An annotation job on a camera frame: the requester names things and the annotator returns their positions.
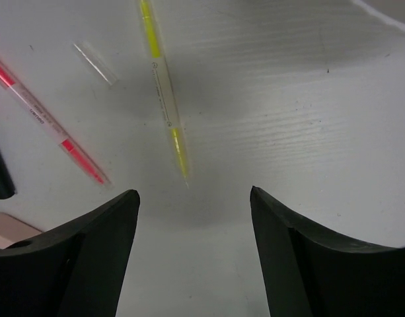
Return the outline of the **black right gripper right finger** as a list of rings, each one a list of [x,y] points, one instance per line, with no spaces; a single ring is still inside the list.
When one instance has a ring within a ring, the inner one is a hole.
[[[250,192],[271,316],[405,316],[405,247],[333,231],[268,192]]]

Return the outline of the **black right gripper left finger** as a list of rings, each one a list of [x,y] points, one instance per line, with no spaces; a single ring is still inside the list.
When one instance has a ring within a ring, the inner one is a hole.
[[[138,192],[127,190],[0,249],[0,316],[115,316],[139,205]]]

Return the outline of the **thin pink highlighter pen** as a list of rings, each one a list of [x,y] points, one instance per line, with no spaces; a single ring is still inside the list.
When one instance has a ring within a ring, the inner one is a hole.
[[[0,61],[0,85],[20,104],[22,109],[59,146],[66,155],[93,181],[108,187],[110,181],[77,142],[48,112],[42,103]]]

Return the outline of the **yellow highlighter pen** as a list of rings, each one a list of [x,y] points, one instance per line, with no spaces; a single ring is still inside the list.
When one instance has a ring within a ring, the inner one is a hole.
[[[159,36],[157,21],[150,1],[138,1],[137,3],[143,22],[145,40],[149,49],[151,72],[155,80],[157,99],[163,113],[168,139],[170,140],[172,151],[175,155],[177,167],[187,184],[190,177],[190,167],[184,132],[176,105],[176,98],[161,37]]]

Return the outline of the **pink eraser in sleeve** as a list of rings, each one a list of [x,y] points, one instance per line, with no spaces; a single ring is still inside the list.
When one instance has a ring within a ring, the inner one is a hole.
[[[22,240],[41,234],[42,231],[14,218],[6,213],[0,213],[0,249]]]

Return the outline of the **clear pen cap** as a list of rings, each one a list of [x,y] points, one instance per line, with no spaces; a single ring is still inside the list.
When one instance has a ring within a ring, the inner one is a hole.
[[[95,53],[92,46],[84,41],[76,41],[72,43],[72,50],[81,60],[87,70],[93,74],[100,82],[108,87],[114,86],[118,82],[117,76],[105,64],[100,56]]]

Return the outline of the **white round compartment container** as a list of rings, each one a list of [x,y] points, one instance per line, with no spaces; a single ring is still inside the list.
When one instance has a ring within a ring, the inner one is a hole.
[[[405,31],[405,0],[353,0],[353,3],[383,23]]]

